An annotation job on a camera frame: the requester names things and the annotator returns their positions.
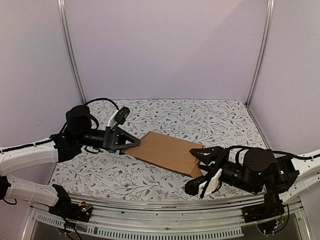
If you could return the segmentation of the brown cardboard box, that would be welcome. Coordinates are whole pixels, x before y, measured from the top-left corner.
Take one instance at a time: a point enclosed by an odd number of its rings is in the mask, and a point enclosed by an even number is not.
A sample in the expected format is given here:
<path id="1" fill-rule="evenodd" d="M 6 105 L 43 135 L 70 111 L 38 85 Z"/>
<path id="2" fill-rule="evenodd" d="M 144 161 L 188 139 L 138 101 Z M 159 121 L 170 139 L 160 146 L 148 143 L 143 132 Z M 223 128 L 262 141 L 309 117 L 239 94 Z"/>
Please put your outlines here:
<path id="1" fill-rule="evenodd" d="M 150 131 L 140 139 L 140 145 L 123 152 L 143 162 L 197 178 L 202 176 L 200 161 L 190 153 L 191 149 L 203 149 L 199 143 Z"/>

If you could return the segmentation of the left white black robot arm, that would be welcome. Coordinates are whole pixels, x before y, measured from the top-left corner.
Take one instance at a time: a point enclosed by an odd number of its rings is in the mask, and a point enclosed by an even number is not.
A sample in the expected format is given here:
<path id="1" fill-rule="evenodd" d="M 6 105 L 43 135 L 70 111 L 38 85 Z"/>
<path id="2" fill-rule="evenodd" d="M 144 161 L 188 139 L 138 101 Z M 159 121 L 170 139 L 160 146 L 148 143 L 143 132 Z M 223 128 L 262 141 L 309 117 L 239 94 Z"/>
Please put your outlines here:
<path id="1" fill-rule="evenodd" d="M 109 119 L 104 130 L 87 105 L 77 105 L 66 114 L 62 131 L 38 142 L 0 150 L 0 198 L 16 199 L 55 208 L 63 217 L 74 213 L 67 191 L 60 185 L 43 185 L 17 178 L 14 172 L 42 164 L 63 163 L 92 147 L 110 153 L 137 147 L 140 140 L 121 129 L 130 110 L 122 107 Z"/>

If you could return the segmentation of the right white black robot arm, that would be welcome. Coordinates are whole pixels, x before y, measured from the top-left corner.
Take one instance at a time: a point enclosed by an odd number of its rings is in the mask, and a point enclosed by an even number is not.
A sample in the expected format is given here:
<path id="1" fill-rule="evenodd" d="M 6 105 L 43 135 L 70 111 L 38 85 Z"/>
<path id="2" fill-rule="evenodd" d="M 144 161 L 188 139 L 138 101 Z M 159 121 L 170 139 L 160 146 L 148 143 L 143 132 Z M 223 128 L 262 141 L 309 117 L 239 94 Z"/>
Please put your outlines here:
<path id="1" fill-rule="evenodd" d="M 265 192 L 258 213 L 269 218 L 278 210 L 278 203 L 268 197 L 280 197 L 287 203 L 297 193 L 307 189 L 310 180 L 320 178 L 320 151 L 303 155 L 234 145 L 192 148 L 190 153 L 201 162 L 205 175 L 193 178 L 184 185 L 187 195 L 203 199 L 227 184 L 253 195 Z"/>

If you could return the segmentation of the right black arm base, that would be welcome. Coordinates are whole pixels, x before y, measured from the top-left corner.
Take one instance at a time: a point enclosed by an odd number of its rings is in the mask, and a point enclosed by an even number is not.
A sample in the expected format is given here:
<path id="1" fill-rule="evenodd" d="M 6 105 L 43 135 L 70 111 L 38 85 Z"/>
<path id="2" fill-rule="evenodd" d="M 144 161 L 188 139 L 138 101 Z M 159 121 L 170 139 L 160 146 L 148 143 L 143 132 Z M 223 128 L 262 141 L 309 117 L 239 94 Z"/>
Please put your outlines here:
<path id="1" fill-rule="evenodd" d="M 241 211 L 244 222 L 251 223 L 283 215 L 285 206 L 278 192 L 267 191 L 263 195 L 263 203 L 245 206 Z"/>

